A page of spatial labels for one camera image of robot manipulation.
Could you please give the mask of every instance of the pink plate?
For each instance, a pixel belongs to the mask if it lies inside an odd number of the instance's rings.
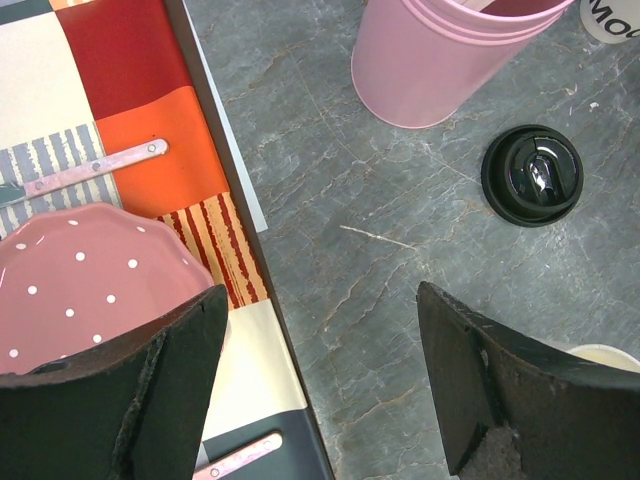
[[[26,373],[162,316],[213,285],[166,225],[94,203],[0,241],[0,373]]]

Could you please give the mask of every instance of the white paper edge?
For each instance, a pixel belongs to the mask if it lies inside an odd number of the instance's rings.
[[[207,74],[207,80],[209,82],[209,87],[211,88],[211,92],[213,93],[213,99],[215,100],[216,107],[218,108],[218,115],[220,116],[220,121],[222,122],[222,128],[224,129],[224,133],[227,137],[227,142],[229,143],[229,150],[231,150],[233,163],[235,164],[236,171],[238,172],[238,177],[240,178],[240,184],[242,185],[242,191],[244,192],[244,197],[247,199],[247,204],[249,205],[249,212],[251,213],[251,219],[253,220],[253,225],[255,226],[255,229],[258,233],[264,232],[267,229],[267,221],[264,218],[264,213],[262,212],[262,208],[260,207],[258,196],[256,195],[256,191],[253,188],[253,184],[251,183],[251,178],[249,177],[249,172],[247,171],[247,167],[244,164],[244,160],[242,159],[242,154],[240,153],[240,148],[238,148],[236,137],[233,134],[233,130],[231,129],[231,124],[229,123],[227,112],[225,111],[224,105],[222,104],[220,93],[218,92],[218,88],[216,87],[216,84],[213,81],[213,76],[211,75],[211,69],[209,68],[207,59],[204,56],[204,52],[202,51],[202,45],[200,44],[200,39],[198,38],[196,29],[193,26],[193,21],[191,20],[191,14],[189,13],[189,9],[187,8],[187,5],[185,4],[184,0],[182,0],[182,4],[184,5],[184,9],[186,10],[187,16],[189,17],[189,25],[191,26],[191,33],[193,34],[193,38],[196,41],[196,45],[198,47],[198,53],[200,54],[200,61],[204,66],[205,73]]]

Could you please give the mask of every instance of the white scratch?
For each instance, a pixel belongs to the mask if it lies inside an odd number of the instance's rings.
[[[385,238],[381,235],[376,235],[375,233],[365,232],[364,230],[360,230],[353,227],[347,227],[346,225],[340,225],[340,228],[343,230],[349,230],[350,232],[361,233],[362,235],[366,235],[369,238],[375,238],[376,240],[382,240],[383,242],[393,243],[394,245],[399,245],[404,248],[410,248],[411,250],[417,250],[416,247],[412,245],[407,245],[406,243],[398,242],[397,240],[392,240],[390,238]]]

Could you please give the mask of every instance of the gray striped fabric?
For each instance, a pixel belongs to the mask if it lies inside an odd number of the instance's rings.
[[[0,184],[31,182],[52,173],[104,156],[95,123],[53,133],[0,150]],[[3,238],[37,213],[105,202],[122,207],[111,174],[0,208],[0,236]]]

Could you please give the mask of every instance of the lid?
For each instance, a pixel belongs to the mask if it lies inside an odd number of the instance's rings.
[[[481,178],[496,213],[525,227],[564,217],[576,205],[584,182],[582,162],[571,142],[540,125],[500,135],[487,150]]]

